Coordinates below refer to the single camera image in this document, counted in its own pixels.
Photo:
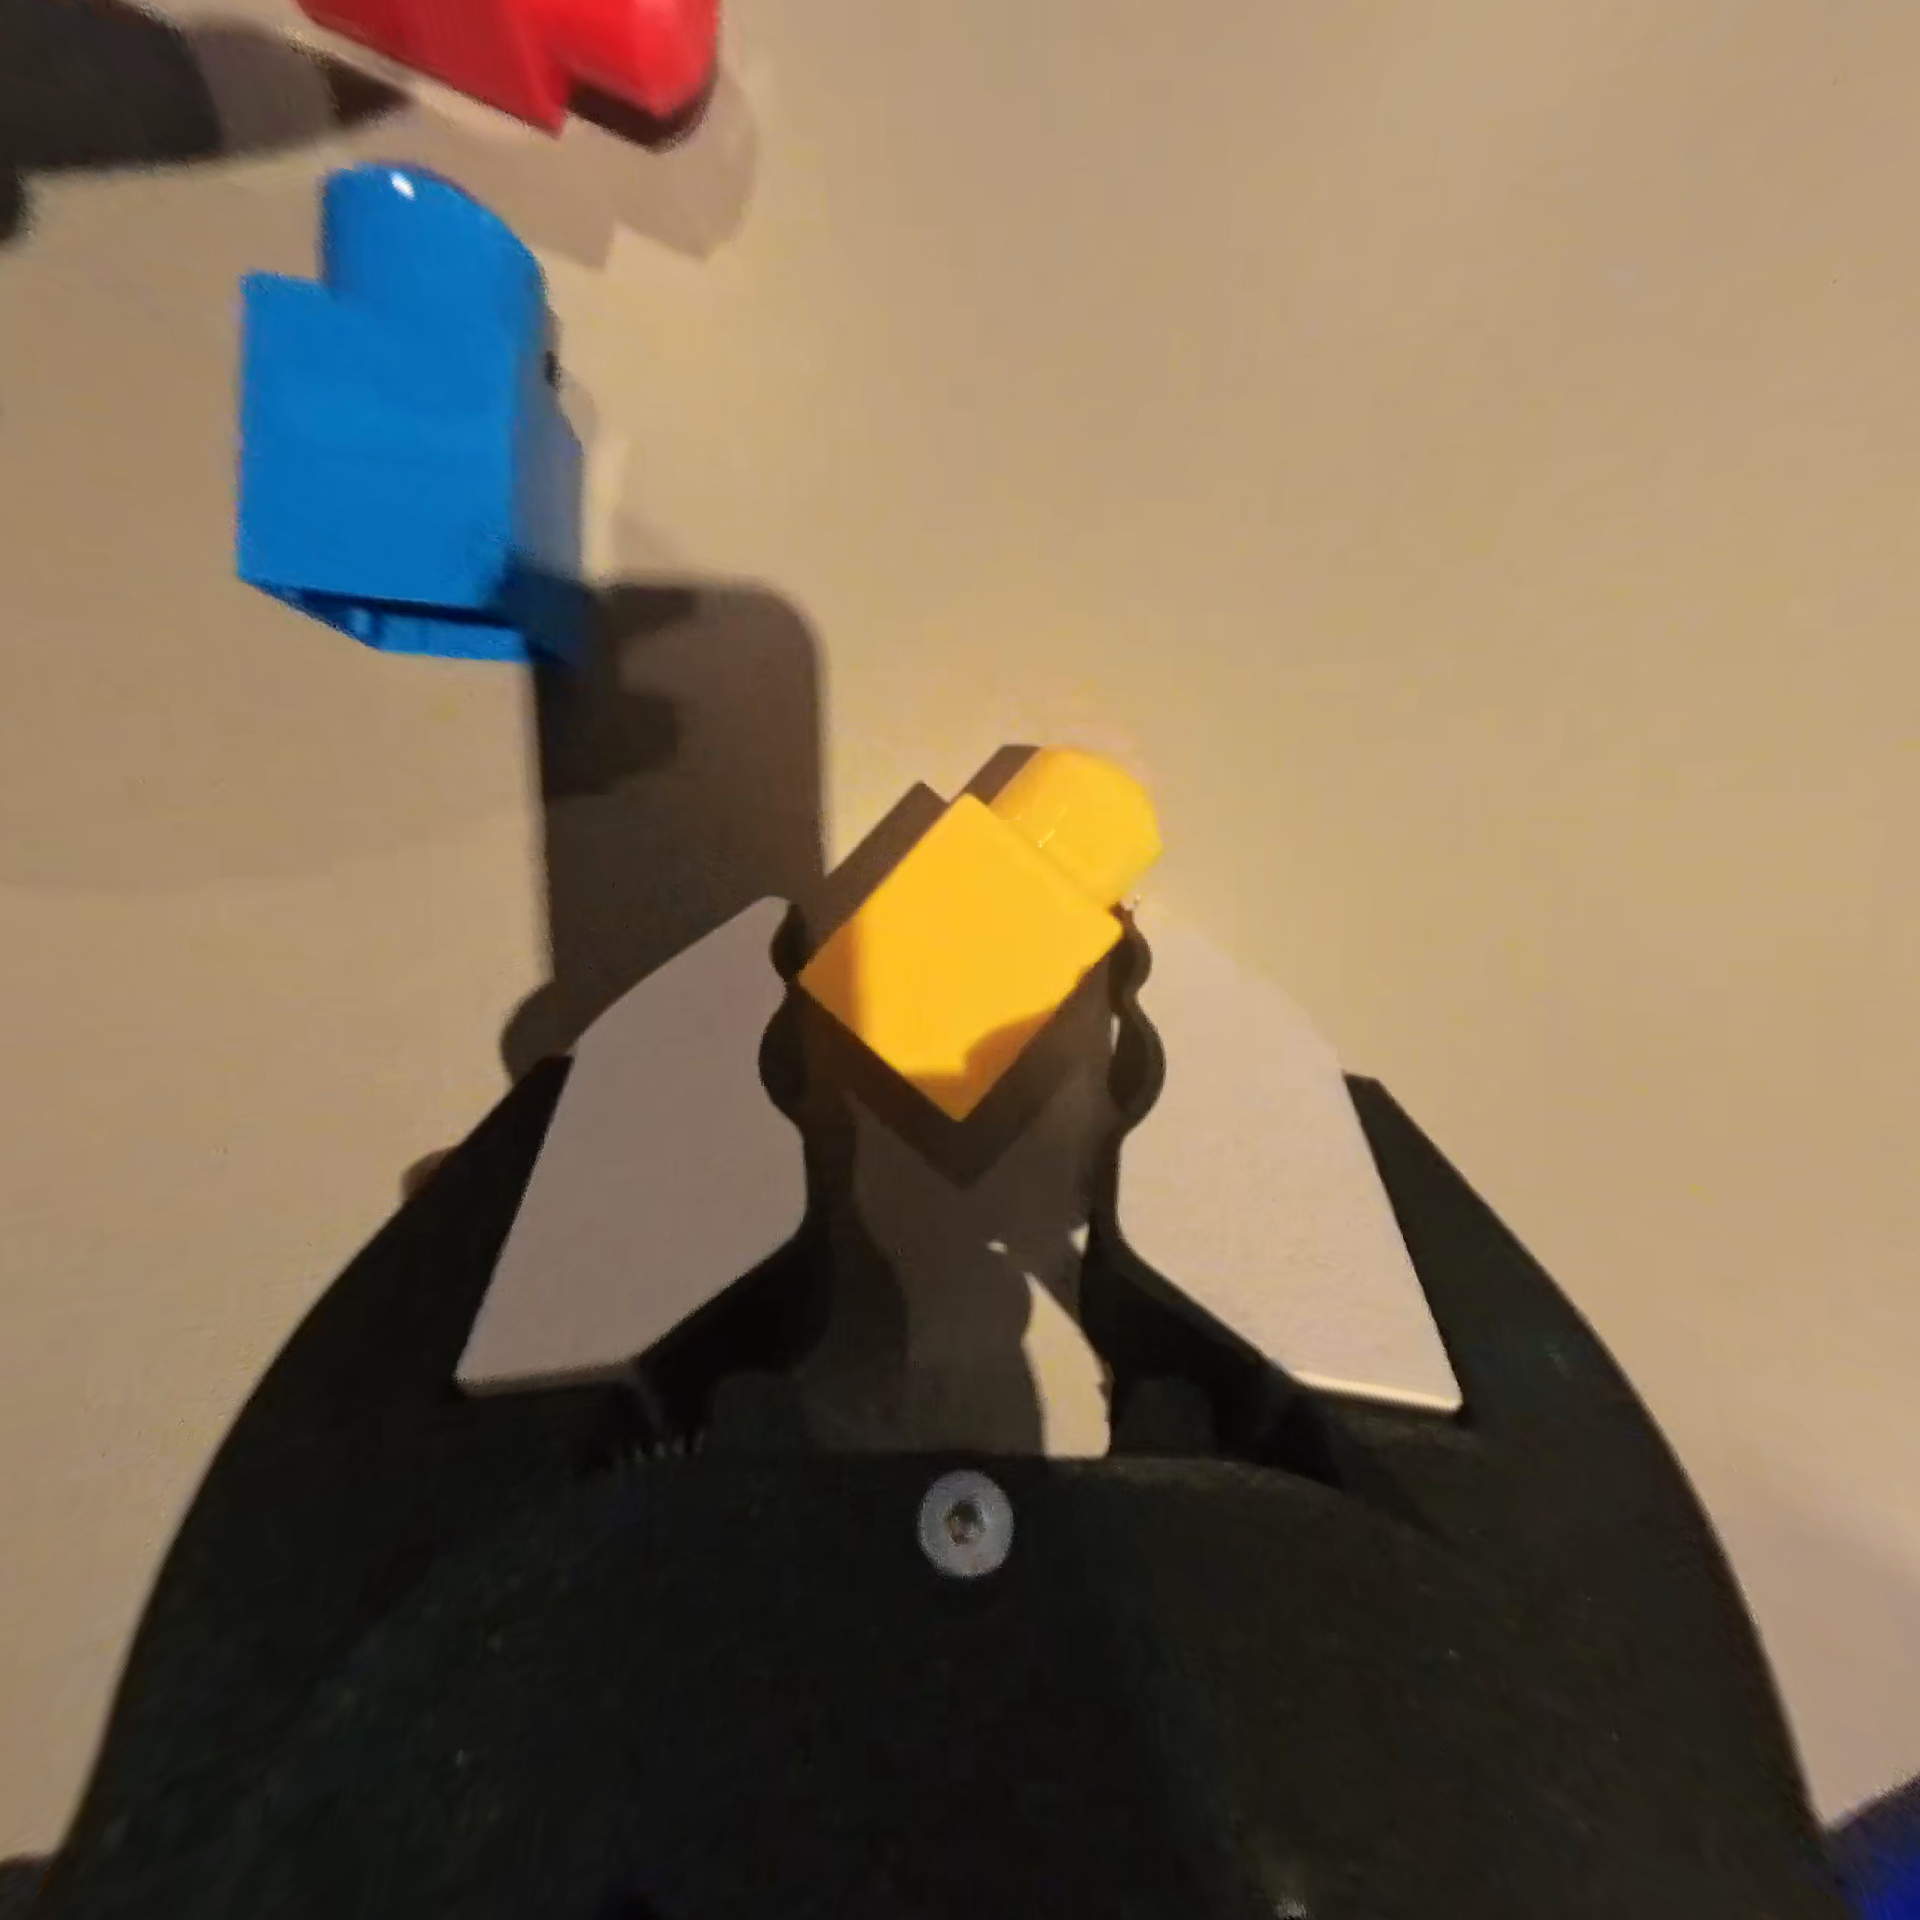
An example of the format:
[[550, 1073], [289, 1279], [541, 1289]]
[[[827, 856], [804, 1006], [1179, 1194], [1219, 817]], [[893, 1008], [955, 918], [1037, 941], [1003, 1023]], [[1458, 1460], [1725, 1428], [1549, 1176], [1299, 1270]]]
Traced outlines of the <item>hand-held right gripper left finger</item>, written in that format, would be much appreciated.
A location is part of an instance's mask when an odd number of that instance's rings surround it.
[[789, 898], [754, 898], [589, 1023], [454, 1367], [460, 1389], [611, 1379], [799, 1235], [804, 1144], [762, 1073], [789, 913]]

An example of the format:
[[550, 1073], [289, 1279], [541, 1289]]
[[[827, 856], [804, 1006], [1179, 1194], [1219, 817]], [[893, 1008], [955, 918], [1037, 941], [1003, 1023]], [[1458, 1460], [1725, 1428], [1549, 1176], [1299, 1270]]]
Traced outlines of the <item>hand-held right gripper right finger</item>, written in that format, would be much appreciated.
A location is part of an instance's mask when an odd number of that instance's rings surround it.
[[1114, 957], [1112, 1104], [1083, 1324], [1122, 1368], [1214, 1367], [1404, 1410], [1463, 1390], [1335, 1048], [1168, 912]]

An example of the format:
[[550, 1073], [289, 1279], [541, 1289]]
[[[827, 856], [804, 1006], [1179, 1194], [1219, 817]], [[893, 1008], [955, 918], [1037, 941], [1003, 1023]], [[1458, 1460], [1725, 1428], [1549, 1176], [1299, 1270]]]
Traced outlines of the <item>blue mega block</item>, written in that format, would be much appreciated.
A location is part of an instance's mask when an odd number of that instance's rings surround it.
[[333, 172], [315, 278], [242, 285], [238, 574], [378, 654], [565, 664], [581, 493], [538, 255], [430, 169]]

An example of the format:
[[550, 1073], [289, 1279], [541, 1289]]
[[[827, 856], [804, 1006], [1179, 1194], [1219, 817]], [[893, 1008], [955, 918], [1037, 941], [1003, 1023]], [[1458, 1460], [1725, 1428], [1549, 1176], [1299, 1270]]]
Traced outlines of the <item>red mega block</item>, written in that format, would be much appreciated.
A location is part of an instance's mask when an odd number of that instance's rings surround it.
[[684, 137], [719, 79], [722, 3], [299, 3], [315, 27], [533, 129]]

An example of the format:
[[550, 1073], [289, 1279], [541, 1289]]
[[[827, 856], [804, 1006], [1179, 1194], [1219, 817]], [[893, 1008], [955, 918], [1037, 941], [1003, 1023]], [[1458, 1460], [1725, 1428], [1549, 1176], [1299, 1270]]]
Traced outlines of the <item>yellow mega block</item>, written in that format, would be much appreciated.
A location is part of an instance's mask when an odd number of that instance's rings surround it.
[[948, 800], [797, 977], [799, 991], [948, 1122], [967, 1122], [1122, 940], [1164, 851], [1118, 759], [1035, 750]]

